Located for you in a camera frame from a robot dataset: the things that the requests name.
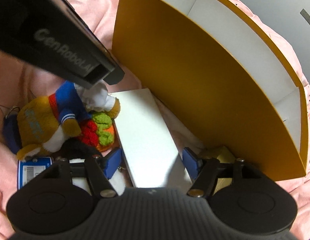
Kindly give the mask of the blue price tag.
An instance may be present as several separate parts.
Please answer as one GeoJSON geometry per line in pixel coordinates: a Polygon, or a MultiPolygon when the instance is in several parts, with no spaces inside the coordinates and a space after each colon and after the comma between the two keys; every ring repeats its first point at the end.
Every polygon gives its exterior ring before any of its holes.
{"type": "Polygon", "coordinates": [[[20,190],[29,181],[49,168],[52,163],[51,157],[38,157],[28,161],[19,161],[17,166],[17,190],[20,190]]]}

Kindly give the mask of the orange cardboard box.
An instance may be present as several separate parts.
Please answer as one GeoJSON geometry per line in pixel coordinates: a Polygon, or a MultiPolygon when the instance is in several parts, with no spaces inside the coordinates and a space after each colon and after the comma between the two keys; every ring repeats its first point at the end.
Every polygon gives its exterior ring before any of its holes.
{"type": "Polygon", "coordinates": [[[303,84],[230,0],[119,0],[112,52],[207,148],[275,181],[305,176],[303,84]]]}

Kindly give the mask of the duck plush toy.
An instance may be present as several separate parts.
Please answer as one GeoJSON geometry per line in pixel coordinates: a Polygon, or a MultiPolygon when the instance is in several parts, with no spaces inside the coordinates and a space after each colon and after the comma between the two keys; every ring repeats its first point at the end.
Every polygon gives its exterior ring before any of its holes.
{"type": "Polygon", "coordinates": [[[22,144],[17,159],[47,157],[70,139],[80,142],[76,138],[81,134],[79,123],[90,119],[91,111],[106,113],[112,120],[120,113],[119,100],[109,94],[103,81],[90,89],[66,81],[50,96],[30,101],[17,115],[22,144]]]}

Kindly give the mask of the crocheted fruit keychain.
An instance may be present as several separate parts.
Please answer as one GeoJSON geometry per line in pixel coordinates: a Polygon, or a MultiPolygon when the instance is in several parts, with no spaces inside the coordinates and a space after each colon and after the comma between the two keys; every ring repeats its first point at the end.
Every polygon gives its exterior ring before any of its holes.
{"type": "Polygon", "coordinates": [[[76,137],[80,142],[106,152],[115,142],[113,120],[103,112],[91,111],[91,118],[80,121],[81,134],[76,137]]]}

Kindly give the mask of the white glasses case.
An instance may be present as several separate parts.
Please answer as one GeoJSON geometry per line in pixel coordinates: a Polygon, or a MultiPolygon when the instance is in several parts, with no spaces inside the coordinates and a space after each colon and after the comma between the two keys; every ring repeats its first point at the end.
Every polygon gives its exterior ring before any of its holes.
{"type": "Polygon", "coordinates": [[[112,93],[121,106],[115,128],[132,184],[186,192],[192,181],[149,89],[112,93]]]}

